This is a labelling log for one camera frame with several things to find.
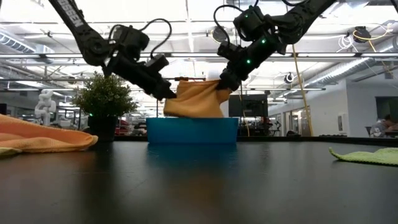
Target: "computer monitor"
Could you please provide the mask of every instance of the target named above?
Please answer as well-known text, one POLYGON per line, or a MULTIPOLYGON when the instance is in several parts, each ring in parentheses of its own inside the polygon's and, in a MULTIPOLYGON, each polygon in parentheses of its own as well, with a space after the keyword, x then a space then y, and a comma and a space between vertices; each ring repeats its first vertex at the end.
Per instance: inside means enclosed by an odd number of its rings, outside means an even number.
POLYGON ((243 116, 243 111, 246 117, 267 117, 268 116, 268 101, 267 95, 243 95, 242 101, 240 95, 231 95, 229 97, 229 116, 240 117, 243 116))

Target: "chair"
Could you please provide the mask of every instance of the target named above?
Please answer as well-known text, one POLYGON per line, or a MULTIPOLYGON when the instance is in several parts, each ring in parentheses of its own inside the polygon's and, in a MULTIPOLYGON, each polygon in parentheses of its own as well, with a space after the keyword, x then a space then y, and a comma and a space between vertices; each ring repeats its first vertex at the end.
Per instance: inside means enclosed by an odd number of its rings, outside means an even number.
POLYGON ((372 127, 365 127, 366 131, 368 132, 369 137, 371 136, 371 129, 372 127))

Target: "person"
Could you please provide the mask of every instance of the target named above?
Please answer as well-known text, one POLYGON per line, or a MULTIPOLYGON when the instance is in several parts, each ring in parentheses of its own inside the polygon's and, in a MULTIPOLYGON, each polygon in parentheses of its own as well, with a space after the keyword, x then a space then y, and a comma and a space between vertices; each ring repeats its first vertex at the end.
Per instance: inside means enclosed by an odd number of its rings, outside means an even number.
POLYGON ((387 115, 383 120, 378 121, 371 128, 371 138, 388 138, 386 131, 398 130, 398 124, 391 120, 391 115, 387 115))

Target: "green leaves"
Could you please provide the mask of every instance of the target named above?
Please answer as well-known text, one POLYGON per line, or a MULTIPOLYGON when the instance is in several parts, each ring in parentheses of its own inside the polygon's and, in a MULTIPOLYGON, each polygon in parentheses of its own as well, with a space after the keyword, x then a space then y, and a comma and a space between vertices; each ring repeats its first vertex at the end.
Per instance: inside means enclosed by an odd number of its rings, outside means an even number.
POLYGON ((105 78, 95 72, 94 78, 84 84, 86 88, 78 91, 72 103, 86 114, 96 117, 122 116, 137 109, 129 96, 130 88, 122 86, 123 79, 116 75, 105 78))

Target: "potted plant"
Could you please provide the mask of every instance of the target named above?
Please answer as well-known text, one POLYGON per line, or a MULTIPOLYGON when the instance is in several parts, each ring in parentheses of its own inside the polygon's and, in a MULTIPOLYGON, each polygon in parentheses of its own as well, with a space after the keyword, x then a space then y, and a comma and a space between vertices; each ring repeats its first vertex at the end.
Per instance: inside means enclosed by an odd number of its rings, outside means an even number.
POLYGON ((85 88, 78 90, 72 99, 73 104, 90 114, 90 133, 97 135, 99 141, 113 141, 118 117, 137 108, 130 97, 130 88, 123 86, 123 81, 116 75, 105 78, 94 72, 94 77, 85 81, 85 88))

